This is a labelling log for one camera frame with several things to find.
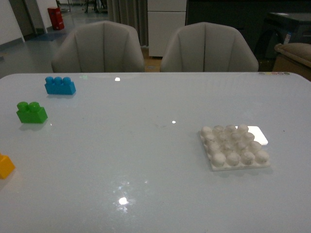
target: lego brick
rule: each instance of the lego brick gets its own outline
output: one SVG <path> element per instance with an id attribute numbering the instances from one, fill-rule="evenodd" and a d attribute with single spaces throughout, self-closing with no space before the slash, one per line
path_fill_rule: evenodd
<path id="1" fill-rule="evenodd" d="M 52 95 L 73 95 L 76 92 L 74 83 L 69 77 L 46 77 L 45 89 Z"/>
<path id="2" fill-rule="evenodd" d="M 43 123 L 48 115 L 44 107 L 40 107 L 39 103 L 20 102 L 17 105 L 18 111 L 16 112 L 21 123 Z"/>
<path id="3" fill-rule="evenodd" d="M 15 166 L 9 156 L 0 154 L 0 179 L 5 179 L 14 168 Z"/>

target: baseboard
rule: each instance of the baseboard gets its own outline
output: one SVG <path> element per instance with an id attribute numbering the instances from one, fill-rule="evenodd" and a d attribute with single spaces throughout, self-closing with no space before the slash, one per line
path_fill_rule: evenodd
<path id="1" fill-rule="evenodd" d="M 85 3 L 78 3 L 78 2 L 74 2 L 73 4 L 72 3 L 70 3 L 70 6 L 72 6 L 72 5 L 74 5 L 74 6 L 83 6 Z M 69 7 L 69 5 L 68 5 L 68 3 L 62 3 L 61 4 L 61 6 L 68 6 Z"/>
<path id="2" fill-rule="evenodd" d="M 4 49 L 7 49 L 9 47 L 12 47 L 14 45 L 18 45 L 20 43 L 23 43 L 23 39 L 22 38 L 18 38 L 18 39 L 15 39 L 15 40 L 12 40 L 12 41 L 9 41 L 7 43 L 4 43 L 2 45 L 0 45 L 0 51 L 1 50 L 4 50 Z"/>
<path id="3" fill-rule="evenodd" d="M 45 31 L 44 31 L 43 28 L 36 28 L 35 31 L 36 31 L 36 33 L 37 33 L 38 35 L 42 35 L 42 34 L 45 33 Z"/>
<path id="4" fill-rule="evenodd" d="M 50 27 L 48 27 L 47 28 L 47 31 L 50 33 L 50 32 L 53 32 L 54 30 L 53 30 L 53 26 L 50 26 Z"/>

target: white cabinet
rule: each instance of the white cabinet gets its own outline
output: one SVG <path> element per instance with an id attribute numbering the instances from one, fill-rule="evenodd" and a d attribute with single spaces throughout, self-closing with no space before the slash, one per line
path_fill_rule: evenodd
<path id="1" fill-rule="evenodd" d="M 148 0 L 149 56 L 162 57 L 171 33 L 185 25 L 187 0 Z"/>

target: white chair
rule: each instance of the white chair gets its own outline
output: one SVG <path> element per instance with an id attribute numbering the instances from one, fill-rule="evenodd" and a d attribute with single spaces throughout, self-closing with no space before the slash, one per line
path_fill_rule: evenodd
<path id="1" fill-rule="evenodd" d="M 55 73 L 143 72 L 137 31 L 110 21 L 79 27 L 56 52 L 52 69 Z"/>
<path id="2" fill-rule="evenodd" d="M 172 33 L 160 71 L 256 72 L 258 61 L 238 30 L 202 22 Z"/>

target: tiled floor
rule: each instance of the tiled floor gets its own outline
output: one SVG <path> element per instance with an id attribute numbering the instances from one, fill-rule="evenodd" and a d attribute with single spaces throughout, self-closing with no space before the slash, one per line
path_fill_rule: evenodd
<path id="1" fill-rule="evenodd" d="M 38 38 L 35 38 L 0 51 L 3 56 L 0 56 L 0 78 L 14 73 L 52 73 L 52 57 L 72 29 L 83 24 L 108 20 L 107 13 L 95 13 L 91 8 L 87 14 L 84 11 L 83 6 L 72 6 L 71 12 L 62 13 L 65 28 L 49 33 L 50 36 L 59 35 L 53 41 L 38 41 Z M 146 71 L 159 71 L 161 59 L 149 57 L 148 48 L 142 48 L 142 51 Z"/>

